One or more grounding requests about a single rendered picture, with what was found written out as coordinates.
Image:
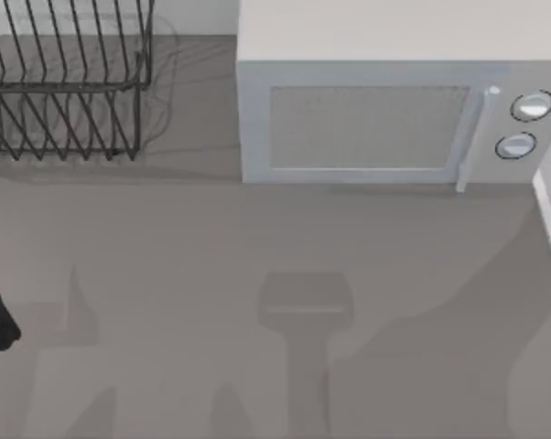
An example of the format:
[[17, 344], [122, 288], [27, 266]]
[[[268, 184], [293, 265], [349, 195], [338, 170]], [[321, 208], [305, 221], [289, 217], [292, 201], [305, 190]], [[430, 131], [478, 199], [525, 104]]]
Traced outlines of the pale microwave door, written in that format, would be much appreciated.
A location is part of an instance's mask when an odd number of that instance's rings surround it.
[[489, 89], [482, 61], [239, 61], [246, 183], [442, 184], [457, 180]]

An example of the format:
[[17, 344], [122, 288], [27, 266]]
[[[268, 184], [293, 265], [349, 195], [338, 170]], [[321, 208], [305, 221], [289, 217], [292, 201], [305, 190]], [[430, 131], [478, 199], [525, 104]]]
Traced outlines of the large microwave knob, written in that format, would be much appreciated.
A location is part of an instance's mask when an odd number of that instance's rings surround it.
[[551, 112], [551, 92], [538, 91], [518, 96], [510, 112], [516, 121], [522, 123], [541, 120]]

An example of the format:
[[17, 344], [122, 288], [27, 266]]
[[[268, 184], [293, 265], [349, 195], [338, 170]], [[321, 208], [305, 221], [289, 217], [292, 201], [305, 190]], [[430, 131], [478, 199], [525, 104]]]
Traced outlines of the small microwave knob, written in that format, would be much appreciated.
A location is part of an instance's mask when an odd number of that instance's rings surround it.
[[537, 147], [533, 134], [521, 132], [501, 138], [494, 147], [495, 154], [502, 160], [519, 160], [530, 155]]

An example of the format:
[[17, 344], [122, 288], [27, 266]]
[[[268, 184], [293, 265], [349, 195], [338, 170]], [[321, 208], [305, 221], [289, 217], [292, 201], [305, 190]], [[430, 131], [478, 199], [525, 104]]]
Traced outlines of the pale microwave oven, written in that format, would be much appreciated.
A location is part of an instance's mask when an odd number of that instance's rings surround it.
[[[528, 184], [551, 145], [551, 112], [511, 116], [523, 94], [551, 92], [551, 0], [241, 0], [239, 61], [482, 61], [509, 72], [473, 168], [474, 184]], [[533, 134], [536, 149], [502, 160], [503, 138]]]

